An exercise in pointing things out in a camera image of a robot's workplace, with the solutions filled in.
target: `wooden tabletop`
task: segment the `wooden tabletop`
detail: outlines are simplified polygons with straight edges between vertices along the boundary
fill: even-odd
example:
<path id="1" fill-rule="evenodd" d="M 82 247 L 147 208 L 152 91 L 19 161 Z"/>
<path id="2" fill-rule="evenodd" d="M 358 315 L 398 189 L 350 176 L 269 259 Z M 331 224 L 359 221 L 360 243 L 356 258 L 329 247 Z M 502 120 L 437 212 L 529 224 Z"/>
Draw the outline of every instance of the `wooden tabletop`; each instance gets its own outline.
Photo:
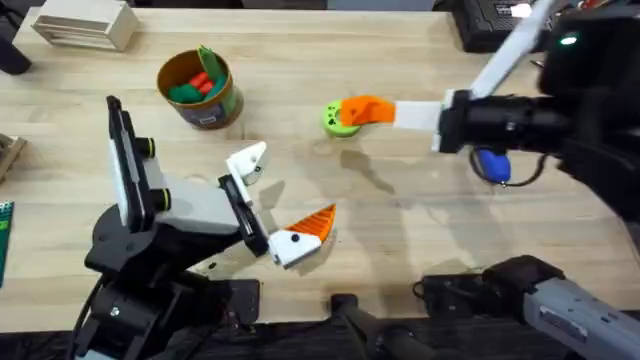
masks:
<path id="1" fill-rule="evenodd" d="M 460 50 L 444 13 L 136 10 L 125 53 L 51 47 L 27 16 L 14 43 L 34 63 L 0 74 L 1 131 L 29 141 L 0 199 L 16 202 L 0 331 L 69 329 L 97 274 L 84 267 L 91 231 L 115 200 L 108 175 L 105 97 L 118 96 L 163 170 L 215 182 L 226 157 L 265 140 L 271 161 L 250 188 L 280 226 L 337 203 L 319 254 L 285 271 L 239 244 L 195 267 L 212 278 L 256 278 L 261 321 L 326 316 L 333 293 L 355 293 L 379 316 L 423 316 L 410 284 L 532 254 L 603 300 L 640 307 L 636 251 L 619 219 L 584 186 L 548 166 L 522 189 L 490 189 L 464 154 L 429 152 L 427 133 L 367 126 L 331 139 L 320 125 L 333 100 L 375 94 L 440 100 L 465 88 L 486 55 Z M 245 98 L 230 127 L 187 125 L 155 89 L 170 56 L 199 44 L 229 63 Z M 501 93 L 535 94 L 524 62 Z M 535 156 L 513 154 L 514 177 Z M 216 262 L 213 270 L 207 265 Z"/>

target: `cup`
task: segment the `cup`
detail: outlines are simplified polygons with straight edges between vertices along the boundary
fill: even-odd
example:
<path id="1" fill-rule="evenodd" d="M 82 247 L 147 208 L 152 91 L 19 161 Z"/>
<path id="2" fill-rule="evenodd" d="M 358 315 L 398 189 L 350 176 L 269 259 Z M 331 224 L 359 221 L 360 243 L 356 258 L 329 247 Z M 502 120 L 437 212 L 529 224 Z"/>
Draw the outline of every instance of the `cup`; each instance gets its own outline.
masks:
<path id="1" fill-rule="evenodd" d="M 158 91 L 185 121 L 199 129 L 219 129 L 229 125 L 240 115 L 244 103 L 242 94 L 233 84 L 229 66 L 220 55 L 216 54 L 216 58 L 227 81 L 218 94 L 199 103 L 182 104 L 169 98 L 169 89 L 187 84 L 189 79 L 204 71 L 196 50 L 172 57 L 158 72 Z"/>

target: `orange object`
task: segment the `orange object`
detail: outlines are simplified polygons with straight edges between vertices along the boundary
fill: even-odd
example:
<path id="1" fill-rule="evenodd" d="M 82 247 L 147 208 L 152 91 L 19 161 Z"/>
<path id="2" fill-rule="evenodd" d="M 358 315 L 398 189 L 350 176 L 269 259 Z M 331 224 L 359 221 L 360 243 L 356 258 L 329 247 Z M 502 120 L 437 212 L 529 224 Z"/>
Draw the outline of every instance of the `orange object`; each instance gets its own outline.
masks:
<path id="1" fill-rule="evenodd" d="M 198 88 L 198 91 L 200 91 L 202 95 L 207 95 L 209 91 L 213 89 L 213 85 L 215 85 L 213 81 L 207 81 Z"/>
<path id="2" fill-rule="evenodd" d="M 333 227 L 335 215 L 336 204 L 333 204 L 290 225 L 286 230 L 315 235 L 324 242 Z"/>
<path id="3" fill-rule="evenodd" d="M 392 123 L 396 106 L 377 96 L 362 95 L 344 99 L 340 103 L 340 122 L 345 126 L 376 122 Z"/>
<path id="4" fill-rule="evenodd" d="M 194 88 L 199 89 L 204 83 L 209 80 L 209 75 L 206 72 L 201 72 L 198 75 L 194 76 L 189 80 L 189 84 L 193 85 Z"/>

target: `green toy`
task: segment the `green toy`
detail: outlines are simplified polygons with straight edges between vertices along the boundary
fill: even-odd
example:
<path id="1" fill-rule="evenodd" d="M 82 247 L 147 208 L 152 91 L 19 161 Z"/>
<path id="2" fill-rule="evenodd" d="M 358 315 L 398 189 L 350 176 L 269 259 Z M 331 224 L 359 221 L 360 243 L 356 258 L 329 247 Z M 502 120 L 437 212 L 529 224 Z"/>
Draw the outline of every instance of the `green toy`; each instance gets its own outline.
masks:
<path id="1" fill-rule="evenodd" d="M 360 126 L 344 126 L 340 122 L 340 103 L 341 100 L 336 100 L 327 105 L 322 117 L 322 125 L 324 129 L 332 136 L 336 137 L 350 137 L 355 135 Z"/>
<path id="2" fill-rule="evenodd" d="M 170 88 L 169 99 L 181 104 L 193 104 L 202 101 L 203 96 L 193 85 L 185 84 Z"/>
<path id="3" fill-rule="evenodd" d="M 207 72 L 207 75 L 209 75 L 209 79 L 216 79 L 217 81 L 220 77 L 225 76 L 218 57 L 211 49 L 200 45 L 198 48 L 198 57 L 202 63 L 202 68 Z"/>
<path id="4" fill-rule="evenodd" d="M 211 90 L 209 90 L 209 93 L 207 94 L 207 96 L 205 96 L 204 101 L 207 101 L 212 97 L 218 95 L 218 93 L 222 91 L 222 89 L 224 88 L 224 84 L 226 83 L 227 83 L 226 76 L 222 75 L 221 77 L 216 78 L 216 85 Z"/>
<path id="5" fill-rule="evenodd" d="M 13 202 L 0 202 L 0 287 L 4 280 L 4 267 L 9 250 L 9 232 L 11 231 L 11 217 L 13 216 Z"/>

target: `green light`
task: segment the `green light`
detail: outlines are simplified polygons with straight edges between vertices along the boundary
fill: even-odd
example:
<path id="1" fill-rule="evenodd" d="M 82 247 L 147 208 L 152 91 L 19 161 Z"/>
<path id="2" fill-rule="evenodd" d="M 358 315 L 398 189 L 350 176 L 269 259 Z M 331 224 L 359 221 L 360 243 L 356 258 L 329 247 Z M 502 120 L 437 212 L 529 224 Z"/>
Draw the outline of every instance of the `green light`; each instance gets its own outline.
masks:
<path id="1" fill-rule="evenodd" d="M 575 37 L 575 36 L 567 36 L 567 37 L 563 37 L 560 40 L 560 44 L 562 44 L 562 45 L 572 45 L 572 44 L 575 44 L 576 41 L 578 41 L 577 37 Z"/>

